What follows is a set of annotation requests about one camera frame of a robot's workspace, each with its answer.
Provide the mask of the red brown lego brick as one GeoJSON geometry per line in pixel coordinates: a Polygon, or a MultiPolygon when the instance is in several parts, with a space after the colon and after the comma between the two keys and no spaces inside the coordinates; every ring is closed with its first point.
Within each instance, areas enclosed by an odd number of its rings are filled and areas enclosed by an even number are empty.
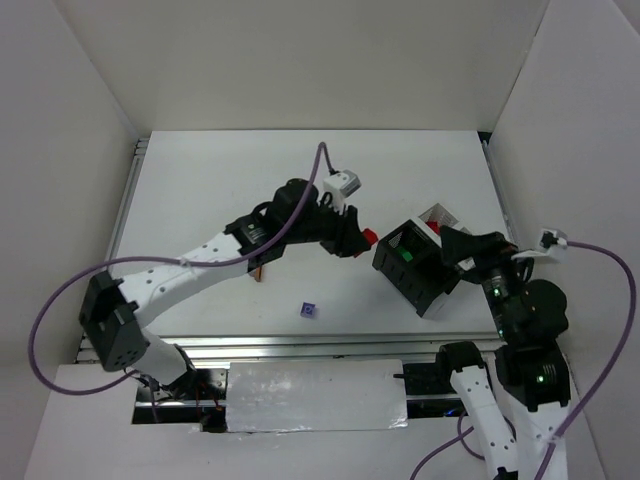
{"type": "Polygon", "coordinates": [[[373,246],[378,242],[378,236],[373,230],[371,230],[369,228],[365,228],[362,231],[362,234],[363,234],[364,238],[366,239],[366,241],[367,241],[369,246],[373,246]]]}

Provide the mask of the lavender lego brick front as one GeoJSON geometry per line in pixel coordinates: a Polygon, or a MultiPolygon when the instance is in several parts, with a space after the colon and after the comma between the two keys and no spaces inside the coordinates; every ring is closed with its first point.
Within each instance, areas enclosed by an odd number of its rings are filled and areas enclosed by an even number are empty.
{"type": "Polygon", "coordinates": [[[300,309],[300,316],[302,318],[312,319],[317,316],[318,308],[316,304],[303,302],[300,309]]]}

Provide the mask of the red green half-round lego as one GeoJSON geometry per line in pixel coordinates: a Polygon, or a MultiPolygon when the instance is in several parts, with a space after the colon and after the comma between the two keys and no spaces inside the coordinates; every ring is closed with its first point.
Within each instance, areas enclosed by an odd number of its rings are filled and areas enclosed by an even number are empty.
{"type": "Polygon", "coordinates": [[[440,225],[436,221],[427,221],[427,227],[432,230],[436,235],[440,234],[440,225]]]}

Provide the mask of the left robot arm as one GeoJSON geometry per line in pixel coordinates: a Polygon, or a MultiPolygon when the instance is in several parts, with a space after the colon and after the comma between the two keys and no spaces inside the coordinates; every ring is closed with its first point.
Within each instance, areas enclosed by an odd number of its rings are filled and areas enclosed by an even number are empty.
{"type": "Polygon", "coordinates": [[[317,243],[339,258],[370,250],[377,237],[360,228],[357,209],[346,202],[360,186],[349,170],[331,174],[321,189],[291,179],[272,200],[174,264],[122,278],[108,271],[93,275],[79,321],[103,369],[135,370],[175,397],[192,392],[202,376],[181,347],[151,333],[149,325],[201,291],[280,259],[289,245],[317,243]]]}

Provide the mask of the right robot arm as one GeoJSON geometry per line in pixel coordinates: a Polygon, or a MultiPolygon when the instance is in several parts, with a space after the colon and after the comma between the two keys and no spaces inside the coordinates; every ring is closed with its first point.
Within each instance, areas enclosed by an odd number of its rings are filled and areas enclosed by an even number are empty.
{"type": "Polygon", "coordinates": [[[443,226],[439,236],[444,265],[481,286],[503,342],[495,352],[495,369],[510,422],[472,342],[445,345],[436,356],[478,434],[488,477],[567,478],[566,442],[556,432],[571,410],[568,365],[557,343],[568,328],[567,298],[553,282],[528,275],[538,259],[563,259],[569,246],[565,234],[545,229],[529,250],[520,250],[499,232],[472,235],[443,226]]]}

